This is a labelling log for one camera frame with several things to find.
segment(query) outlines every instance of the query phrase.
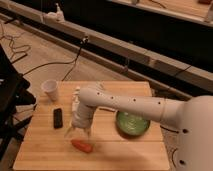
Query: white cup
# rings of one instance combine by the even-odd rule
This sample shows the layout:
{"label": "white cup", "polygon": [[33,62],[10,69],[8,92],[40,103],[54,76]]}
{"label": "white cup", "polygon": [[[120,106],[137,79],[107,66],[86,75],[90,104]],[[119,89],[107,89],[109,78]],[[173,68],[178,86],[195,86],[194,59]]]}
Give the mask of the white cup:
{"label": "white cup", "polygon": [[41,89],[52,100],[58,99],[58,84],[56,80],[46,80],[41,84]]}

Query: wooden cutting board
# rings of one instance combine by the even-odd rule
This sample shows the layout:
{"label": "wooden cutting board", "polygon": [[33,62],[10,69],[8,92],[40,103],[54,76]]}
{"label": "wooden cutting board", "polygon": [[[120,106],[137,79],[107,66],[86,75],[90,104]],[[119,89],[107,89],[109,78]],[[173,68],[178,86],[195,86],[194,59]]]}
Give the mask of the wooden cutting board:
{"label": "wooden cutting board", "polygon": [[[115,126],[115,112],[98,109],[92,125],[94,151],[75,149],[71,137],[64,137],[71,116],[72,93],[88,82],[59,83],[59,101],[42,94],[14,164],[14,170],[143,170],[166,171],[169,162],[159,124],[152,122],[141,137],[128,139]],[[103,82],[112,92],[151,96],[147,82]],[[64,126],[53,129],[52,110],[61,107]]]}

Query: bowl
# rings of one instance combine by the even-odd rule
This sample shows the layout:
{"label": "bowl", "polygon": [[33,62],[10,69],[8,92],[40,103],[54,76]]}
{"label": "bowl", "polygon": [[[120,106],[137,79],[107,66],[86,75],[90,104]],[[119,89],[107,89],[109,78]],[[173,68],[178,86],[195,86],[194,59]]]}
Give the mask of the bowl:
{"label": "bowl", "polygon": [[130,136],[144,134],[150,126],[150,121],[142,116],[118,111],[116,114],[116,125],[120,131]]}

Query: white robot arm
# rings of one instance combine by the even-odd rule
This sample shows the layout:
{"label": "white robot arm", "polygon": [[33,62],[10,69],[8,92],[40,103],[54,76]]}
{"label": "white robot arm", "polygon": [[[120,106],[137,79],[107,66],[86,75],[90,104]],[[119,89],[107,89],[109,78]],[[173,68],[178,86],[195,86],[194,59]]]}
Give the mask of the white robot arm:
{"label": "white robot arm", "polygon": [[87,129],[99,106],[141,115],[144,119],[172,126],[180,132],[177,171],[213,170],[213,97],[200,96],[188,102],[155,97],[119,96],[100,84],[80,89],[74,127]]}

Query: black remote control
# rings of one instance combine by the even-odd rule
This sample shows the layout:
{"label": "black remote control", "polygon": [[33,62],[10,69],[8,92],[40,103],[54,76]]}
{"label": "black remote control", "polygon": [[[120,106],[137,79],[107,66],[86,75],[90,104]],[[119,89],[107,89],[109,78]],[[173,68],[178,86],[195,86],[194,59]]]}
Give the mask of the black remote control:
{"label": "black remote control", "polygon": [[62,119],[62,109],[54,109],[53,110],[53,126],[54,128],[62,128],[63,127],[63,119]]}

